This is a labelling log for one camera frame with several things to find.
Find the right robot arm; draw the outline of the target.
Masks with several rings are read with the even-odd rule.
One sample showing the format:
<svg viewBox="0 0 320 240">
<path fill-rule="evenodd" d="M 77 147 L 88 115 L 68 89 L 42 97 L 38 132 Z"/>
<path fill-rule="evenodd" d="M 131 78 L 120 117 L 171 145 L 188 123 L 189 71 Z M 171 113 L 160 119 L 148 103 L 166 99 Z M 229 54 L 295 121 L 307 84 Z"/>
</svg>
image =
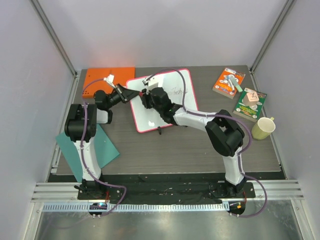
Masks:
<svg viewBox="0 0 320 240">
<path fill-rule="evenodd" d="M 191 112 L 173 103 L 162 87 L 139 93 L 143 106 L 154 109 L 164 122 L 206 132 L 225 167 L 226 193 L 233 198 L 244 191 L 246 177 L 242 170 L 242 146 L 245 133 L 226 110 L 218 113 Z"/>
</svg>

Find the pink framed whiteboard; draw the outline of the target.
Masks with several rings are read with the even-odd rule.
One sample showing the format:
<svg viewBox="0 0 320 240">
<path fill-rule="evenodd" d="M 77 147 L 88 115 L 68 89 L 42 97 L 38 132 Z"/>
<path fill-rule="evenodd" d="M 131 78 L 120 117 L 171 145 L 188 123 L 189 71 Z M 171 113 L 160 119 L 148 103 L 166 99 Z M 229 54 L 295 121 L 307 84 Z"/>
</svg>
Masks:
<svg viewBox="0 0 320 240">
<path fill-rule="evenodd" d="M 191 74 L 188 69 L 182 68 L 179 72 L 167 71 L 159 73 L 156 76 L 163 77 L 163 89 L 167 92 L 169 99 L 176 104 L 182 104 L 183 92 L 185 92 L 184 105 L 187 109 L 198 110 L 198 103 L 194 91 L 194 86 Z M 141 91 L 146 89 L 143 84 L 143 79 L 147 76 L 128 80 L 126 87 L 131 90 Z M 157 127 L 165 128 L 170 124 L 164 122 L 160 115 L 154 110 L 146 109 L 139 96 L 136 96 L 130 101 L 133 119 L 136 130 L 139 133 L 145 133 L 157 130 Z"/>
</svg>

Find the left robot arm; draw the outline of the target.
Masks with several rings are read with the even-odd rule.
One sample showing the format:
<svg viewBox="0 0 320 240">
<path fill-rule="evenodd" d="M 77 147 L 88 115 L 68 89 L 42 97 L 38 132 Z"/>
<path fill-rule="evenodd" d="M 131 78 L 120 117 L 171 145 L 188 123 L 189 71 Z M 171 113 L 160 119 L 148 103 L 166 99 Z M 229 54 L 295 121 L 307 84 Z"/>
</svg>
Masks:
<svg viewBox="0 0 320 240">
<path fill-rule="evenodd" d="M 75 146 L 82 168 L 81 191 L 88 191 L 93 198 L 100 200 L 107 192 L 103 183 L 94 146 L 97 125 L 110 124 L 113 119 L 111 108 L 119 103 L 128 103 L 140 94 L 116 84 L 111 93 L 98 90 L 94 93 L 94 103 L 72 104 L 64 125 L 64 132 Z"/>
</svg>

